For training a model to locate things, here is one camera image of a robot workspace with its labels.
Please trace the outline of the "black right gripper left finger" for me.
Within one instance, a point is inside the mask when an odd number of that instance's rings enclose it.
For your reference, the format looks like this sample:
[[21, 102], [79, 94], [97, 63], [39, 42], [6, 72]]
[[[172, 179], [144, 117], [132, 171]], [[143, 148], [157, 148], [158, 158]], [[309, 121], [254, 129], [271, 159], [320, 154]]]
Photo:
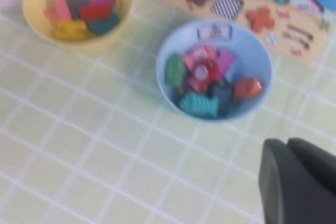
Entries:
[[287, 143], [263, 143], [259, 190], [265, 223], [335, 223], [335, 167], [304, 164]]

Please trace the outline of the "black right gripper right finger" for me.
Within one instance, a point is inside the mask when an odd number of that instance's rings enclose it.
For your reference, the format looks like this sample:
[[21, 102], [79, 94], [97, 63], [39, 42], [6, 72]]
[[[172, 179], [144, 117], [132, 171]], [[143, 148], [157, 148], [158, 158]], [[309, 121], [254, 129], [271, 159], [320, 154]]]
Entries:
[[304, 163], [320, 167], [335, 167], [335, 156], [301, 138], [289, 138], [287, 146]]

